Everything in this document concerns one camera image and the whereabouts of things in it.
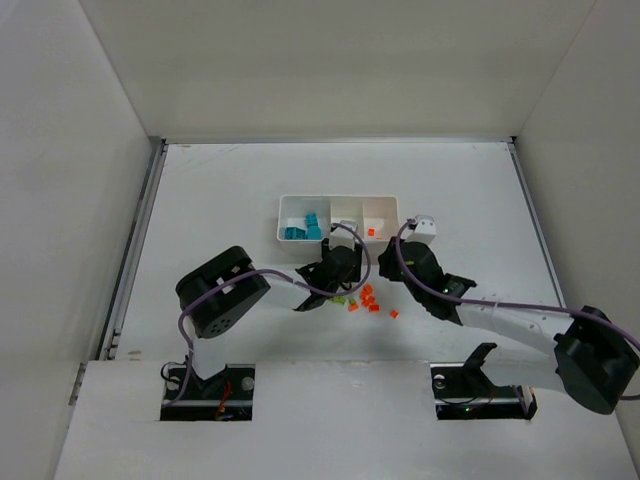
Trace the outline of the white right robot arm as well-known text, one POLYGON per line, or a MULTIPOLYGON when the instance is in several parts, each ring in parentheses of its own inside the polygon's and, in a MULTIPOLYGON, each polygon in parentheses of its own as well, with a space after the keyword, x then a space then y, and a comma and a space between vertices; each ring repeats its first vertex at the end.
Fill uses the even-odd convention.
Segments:
POLYGON ((449 274, 424 243, 394 237, 378 257, 379 274, 405 285, 433 317, 465 329, 485 330, 521 344, 511 350, 482 342, 463 361, 432 368, 439 404, 459 408, 480 399, 532 400, 531 387, 555 390, 581 407, 609 415, 639 370, 637 341, 600 310, 502 303, 470 297, 475 281, 449 274))

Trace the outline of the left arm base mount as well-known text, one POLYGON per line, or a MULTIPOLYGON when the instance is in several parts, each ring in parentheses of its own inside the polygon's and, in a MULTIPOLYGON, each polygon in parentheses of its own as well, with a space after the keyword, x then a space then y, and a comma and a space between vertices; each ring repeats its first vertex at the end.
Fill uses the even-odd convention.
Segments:
POLYGON ((164 381, 161 421, 165 422, 247 422, 253 417, 255 366, 227 365, 208 380, 194 373, 178 401, 185 378, 184 364, 170 363, 163 367, 164 381))

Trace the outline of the teal two-by-four brick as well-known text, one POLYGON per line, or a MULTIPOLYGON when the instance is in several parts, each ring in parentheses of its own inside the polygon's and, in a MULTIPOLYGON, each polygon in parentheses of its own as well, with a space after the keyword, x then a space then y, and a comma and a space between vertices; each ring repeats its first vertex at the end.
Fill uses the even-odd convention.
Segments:
POLYGON ((285 240, 305 240, 307 238, 307 232, 305 229, 298 227, 286 227, 284 230, 285 240))

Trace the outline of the teal frog lotus brick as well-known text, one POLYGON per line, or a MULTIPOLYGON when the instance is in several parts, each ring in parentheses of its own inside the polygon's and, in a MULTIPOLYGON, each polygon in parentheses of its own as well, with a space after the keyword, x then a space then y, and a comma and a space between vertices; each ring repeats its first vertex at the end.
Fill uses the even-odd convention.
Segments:
POLYGON ((323 238, 322 230, 318 225, 309 226, 306 230, 306 238, 313 241, 321 241, 323 238))

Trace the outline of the small teal slope brick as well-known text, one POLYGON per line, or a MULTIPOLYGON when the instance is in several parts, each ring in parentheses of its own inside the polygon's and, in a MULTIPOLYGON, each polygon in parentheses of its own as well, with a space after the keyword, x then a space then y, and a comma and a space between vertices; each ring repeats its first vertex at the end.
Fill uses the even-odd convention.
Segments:
POLYGON ((318 219, 315 213, 310 213, 305 216, 305 224, 307 227, 317 226, 318 219))

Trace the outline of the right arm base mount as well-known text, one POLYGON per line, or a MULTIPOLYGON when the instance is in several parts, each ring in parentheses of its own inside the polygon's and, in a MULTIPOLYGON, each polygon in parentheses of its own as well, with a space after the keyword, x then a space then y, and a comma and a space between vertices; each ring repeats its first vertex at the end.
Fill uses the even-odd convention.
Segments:
POLYGON ((538 410, 531 388, 497 386, 481 370, 498 346, 481 343, 462 363, 431 363, 431 387, 438 420, 525 420, 538 410))

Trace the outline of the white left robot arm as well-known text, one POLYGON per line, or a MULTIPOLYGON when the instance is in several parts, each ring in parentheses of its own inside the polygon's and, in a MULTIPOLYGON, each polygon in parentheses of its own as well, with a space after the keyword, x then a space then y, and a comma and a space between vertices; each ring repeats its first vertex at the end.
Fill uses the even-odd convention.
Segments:
POLYGON ((197 342, 218 338, 235 326, 268 293, 268 277, 308 291, 308 297, 294 308, 296 312, 308 312, 336 297, 340 290, 362 286, 370 271, 370 254, 359 240, 336 246, 328 238, 322 240, 320 259, 296 268, 293 276, 273 268, 254 267, 239 245, 227 248, 188 273, 175 287, 181 308, 179 331, 185 334, 185 322, 190 321, 195 334, 194 338, 185 338, 188 381, 199 390, 223 382, 227 369, 224 357, 206 356, 197 342))

